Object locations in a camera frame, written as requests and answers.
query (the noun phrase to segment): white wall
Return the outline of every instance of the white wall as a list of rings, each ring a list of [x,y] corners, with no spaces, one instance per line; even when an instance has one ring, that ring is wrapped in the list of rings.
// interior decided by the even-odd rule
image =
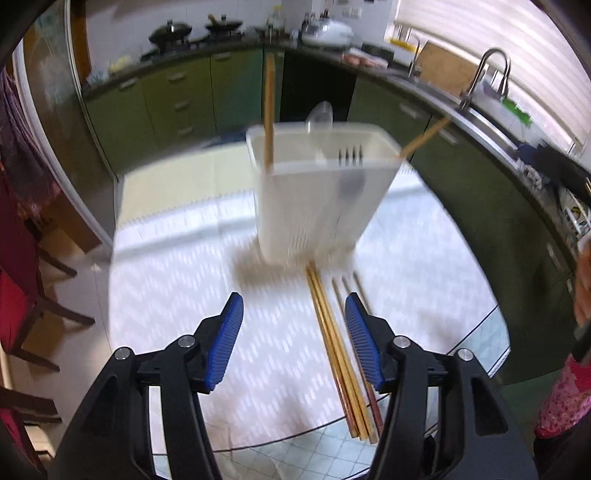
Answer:
[[[381,45],[384,43],[384,33],[392,22],[399,0],[375,0],[375,3],[363,0],[349,0],[347,4],[333,4],[332,0],[325,2],[333,20],[346,23],[363,41]],[[343,16],[343,8],[360,8],[361,18]]]
[[[283,0],[282,13],[287,31],[300,29],[306,12],[312,11],[312,2],[313,0]]]
[[[171,18],[191,25],[190,38],[198,38],[207,34],[208,14],[243,20],[245,27],[264,25],[280,4],[281,0],[87,0],[90,62],[93,69],[106,70],[122,55],[139,57],[154,48],[150,34]]]

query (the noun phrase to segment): person's hand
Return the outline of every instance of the person's hand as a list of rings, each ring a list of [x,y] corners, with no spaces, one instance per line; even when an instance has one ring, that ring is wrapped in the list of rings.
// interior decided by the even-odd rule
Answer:
[[[591,244],[585,246],[577,264],[574,317],[581,327],[591,319]]]

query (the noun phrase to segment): red chair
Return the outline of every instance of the red chair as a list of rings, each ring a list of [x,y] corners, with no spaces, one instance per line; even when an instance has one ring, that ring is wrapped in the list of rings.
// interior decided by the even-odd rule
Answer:
[[[76,274],[75,270],[38,249],[18,216],[17,203],[0,171],[0,344],[8,355],[59,372],[55,363],[22,349],[35,321],[45,310],[83,325],[92,325],[95,320],[45,296],[39,257],[68,275]]]
[[[60,422],[53,400],[0,387],[0,423],[10,436],[9,439],[0,437],[0,449],[6,450],[3,452],[5,455],[16,457],[14,463],[18,464],[19,456],[25,456],[33,467],[46,476],[47,472],[27,435],[25,424]]]

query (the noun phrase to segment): curtain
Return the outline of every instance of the curtain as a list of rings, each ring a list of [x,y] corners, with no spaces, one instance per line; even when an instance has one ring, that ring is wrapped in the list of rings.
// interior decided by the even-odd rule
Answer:
[[[511,57],[511,79],[581,143],[588,138],[591,80],[552,20],[530,0],[400,0],[396,22],[477,57],[491,47],[503,49]],[[500,56],[490,63],[500,70],[504,65]]]

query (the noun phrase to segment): white utensil holder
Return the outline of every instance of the white utensil holder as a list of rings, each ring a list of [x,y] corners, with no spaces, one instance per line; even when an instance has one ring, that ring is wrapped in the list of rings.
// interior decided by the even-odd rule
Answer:
[[[334,123],[310,132],[304,123],[278,124],[274,132],[268,172],[264,128],[246,133],[264,260],[307,262],[353,248],[402,164],[400,146],[369,124]]]

